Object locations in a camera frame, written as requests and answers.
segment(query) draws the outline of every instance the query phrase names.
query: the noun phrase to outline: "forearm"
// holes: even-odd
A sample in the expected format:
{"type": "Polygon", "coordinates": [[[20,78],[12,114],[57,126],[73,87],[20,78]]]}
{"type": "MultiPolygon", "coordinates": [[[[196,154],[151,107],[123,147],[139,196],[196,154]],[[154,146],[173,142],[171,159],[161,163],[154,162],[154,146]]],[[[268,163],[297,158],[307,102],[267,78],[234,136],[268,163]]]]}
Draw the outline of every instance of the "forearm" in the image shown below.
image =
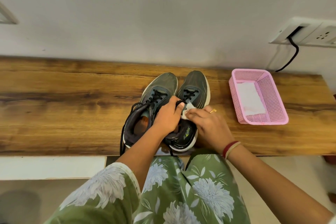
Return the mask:
{"type": "Polygon", "coordinates": [[[132,170],[138,180],[140,190],[144,187],[153,156],[165,136],[156,126],[151,127],[116,161],[124,163],[132,170]]]}
{"type": "Polygon", "coordinates": [[[326,224],[333,214],[239,145],[228,160],[250,182],[282,224],[326,224]]]}

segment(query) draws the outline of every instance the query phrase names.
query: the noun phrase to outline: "shoe logo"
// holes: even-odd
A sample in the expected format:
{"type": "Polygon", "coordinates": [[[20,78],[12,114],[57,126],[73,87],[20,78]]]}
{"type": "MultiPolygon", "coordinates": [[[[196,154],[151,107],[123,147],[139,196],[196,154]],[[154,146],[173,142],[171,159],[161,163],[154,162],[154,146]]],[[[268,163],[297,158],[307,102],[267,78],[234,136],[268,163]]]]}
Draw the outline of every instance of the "shoe logo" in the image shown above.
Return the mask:
{"type": "Polygon", "coordinates": [[[185,132],[183,139],[186,139],[189,136],[189,133],[190,133],[190,127],[188,127],[187,131],[185,132]]]}

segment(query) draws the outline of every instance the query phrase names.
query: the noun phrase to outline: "hand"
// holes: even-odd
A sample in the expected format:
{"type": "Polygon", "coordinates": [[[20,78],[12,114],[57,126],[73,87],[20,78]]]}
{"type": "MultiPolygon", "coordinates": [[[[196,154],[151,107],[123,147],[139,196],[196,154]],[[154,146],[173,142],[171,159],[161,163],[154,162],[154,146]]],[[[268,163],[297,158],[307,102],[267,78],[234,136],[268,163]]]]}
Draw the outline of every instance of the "hand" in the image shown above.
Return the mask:
{"type": "Polygon", "coordinates": [[[164,136],[174,131],[179,124],[184,103],[180,103],[176,107],[177,101],[179,101],[179,98],[172,96],[169,103],[162,106],[155,117],[153,126],[162,132],[164,136]]]}
{"type": "Polygon", "coordinates": [[[212,112],[212,107],[207,105],[203,109],[190,109],[186,116],[196,124],[198,133],[215,149],[222,154],[225,146],[235,139],[226,124],[223,116],[212,112]]]}

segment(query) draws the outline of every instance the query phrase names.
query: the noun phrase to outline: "green floral dress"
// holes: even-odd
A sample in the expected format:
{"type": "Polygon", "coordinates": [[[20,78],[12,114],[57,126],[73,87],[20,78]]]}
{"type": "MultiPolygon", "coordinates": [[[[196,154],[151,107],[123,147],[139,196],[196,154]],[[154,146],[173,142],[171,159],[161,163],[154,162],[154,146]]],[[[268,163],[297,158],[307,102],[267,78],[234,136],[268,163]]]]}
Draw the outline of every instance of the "green floral dress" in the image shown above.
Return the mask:
{"type": "Polygon", "coordinates": [[[140,192],[132,171],[113,163],[71,193],[46,223],[250,223],[236,181],[216,154],[154,157],[140,192]]]}

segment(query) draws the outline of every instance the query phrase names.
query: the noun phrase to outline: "gray running shoe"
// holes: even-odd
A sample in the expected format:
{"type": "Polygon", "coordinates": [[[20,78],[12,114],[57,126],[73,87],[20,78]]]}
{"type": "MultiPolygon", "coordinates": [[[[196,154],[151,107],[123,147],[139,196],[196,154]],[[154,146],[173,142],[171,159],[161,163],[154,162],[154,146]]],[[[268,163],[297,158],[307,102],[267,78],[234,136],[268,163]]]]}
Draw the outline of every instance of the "gray running shoe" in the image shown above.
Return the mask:
{"type": "MultiPolygon", "coordinates": [[[[207,78],[200,71],[190,72],[176,96],[184,103],[191,102],[196,108],[202,109],[210,102],[207,78]]],[[[180,119],[178,132],[167,135],[164,142],[175,151],[187,151],[194,146],[197,135],[197,127],[193,122],[180,119]]]]}
{"type": "Polygon", "coordinates": [[[172,73],[164,73],[152,81],[143,91],[140,101],[132,106],[121,132],[120,155],[125,146],[130,148],[153,125],[159,109],[169,102],[171,96],[177,91],[177,78],[172,73]],[[148,118],[147,128],[141,133],[134,133],[135,125],[143,118],[148,118]]]}

